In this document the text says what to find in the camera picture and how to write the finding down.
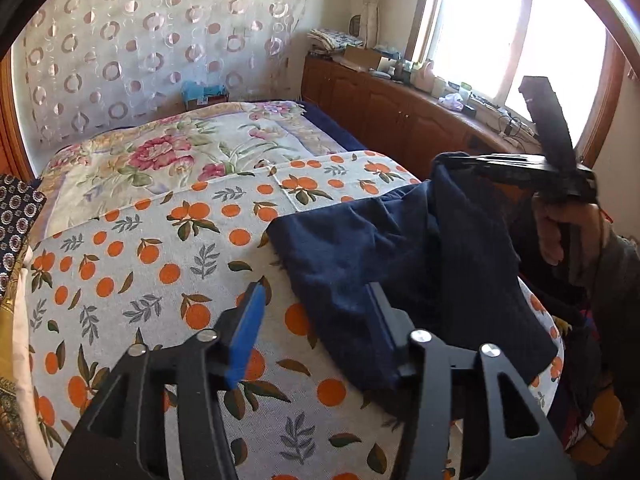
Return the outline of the right hand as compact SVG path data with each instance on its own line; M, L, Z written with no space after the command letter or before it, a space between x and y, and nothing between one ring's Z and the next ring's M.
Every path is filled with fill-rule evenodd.
M611 234L611 225L596 204L568 202L552 204L539 195L532 200L540 253L550 266L558 266L565 259L561 226L569 224L579 234L580 263L570 262L585 271L597 261Z

